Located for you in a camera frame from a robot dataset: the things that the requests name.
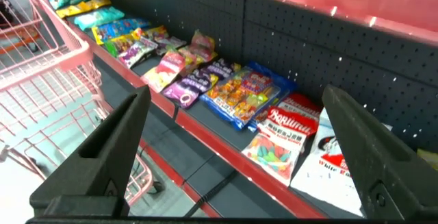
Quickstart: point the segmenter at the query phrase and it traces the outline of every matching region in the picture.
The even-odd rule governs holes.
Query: purple candy bag
[[[208,73],[195,70],[163,91],[163,95],[174,99],[182,108],[190,107],[201,95],[213,86]]]

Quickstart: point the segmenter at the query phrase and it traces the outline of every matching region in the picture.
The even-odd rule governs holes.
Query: gummy candy bag
[[[89,12],[91,10],[101,8],[104,5],[111,5],[111,1],[110,0],[90,0],[87,2],[82,1],[77,5],[71,5],[67,8],[57,10],[56,14],[60,18],[65,18],[67,16],[74,16],[74,15],[78,15],[78,14],[81,14],[84,12]]]
[[[158,66],[145,73],[141,79],[157,93],[178,76],[185,67],[185,58],[178,51],[171,49],[160,60]]]
[[[143,59],[147,58],[147,55],[157,48],[157,44],[148,41],[134,42],[128,50],[121,53],[118,59],[124,63],[129,69],[137,63],[140,63]]]
[[[91,28],[98,45],[112,38],[130,34],[137,28],[148,27],[150,23],[139,18],[126,18]]]
[[[260,132],[242,153],[289,186],[304,143],[317,128],[313,119],[271,107],[267,119],[259,124]]]
[[[116,8],[102,8],[75,18],[74,23],[82,30],[102,25],[122,18],[125,14]]]

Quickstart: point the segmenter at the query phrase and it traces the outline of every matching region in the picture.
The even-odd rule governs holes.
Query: red shelf edge
[[[76,32],[76,34],[80,38],[85,40],[90,45],[91,50],[99,58],[101,58],[106,64],[108,64],[109,67],[115,70],[120,76],[125,78],[132,86],[138,88],[146,85],[136,73],[134,73],[130,69],[127,69],[121,62],[119,62],[116,58],[114,58],[114,56],[108,53],[108,51],[106,51],[104,48],[99,46],[97,43],[95,43],[95,41],[93,41],[93,39],[91,39],[83,31],[81,31],[81,29],[79,29],[77,26],[69,22],[68,25],[70,26],[70,28],[73,29],[74,32]],[[151,97],[152,97],[152,102],[157,107],[163,110],[168,116],[173,117],[175,113],[175,105],[171,101],[169,101],[163,95],[154,92],[153,90],[151,90]]]
[[[239,151],[227,145],[225,141],[201,125],[189,114],[184,111],[179,111],[175,122],[241,174],[245,175],[245,177],[251,180],[260,189],[268,193],[294,216],[304,219],[326,218],[323,213],[289,191],[286,186],[275,180],[271,175],[265,173],[256,164],[246,159]]]

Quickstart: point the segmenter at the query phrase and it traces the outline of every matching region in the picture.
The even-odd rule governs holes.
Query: kasugai gummy bag
[[[260,132],[242,153],[289,186],[298,156],[317,127],[313,119],[271,107],[267,119],[259,124]]]

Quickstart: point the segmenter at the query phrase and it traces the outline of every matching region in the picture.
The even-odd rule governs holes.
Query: cart wheel
[[[36,43],[31,42],[27,44],[27,48],[32,52],[35,53],[38,51],[38,47],[36,46]]]
[[[148,194],[154,195],[160,193],[164,190],[163,184],[161,182],[153,182],[151,189],[149,189]]]

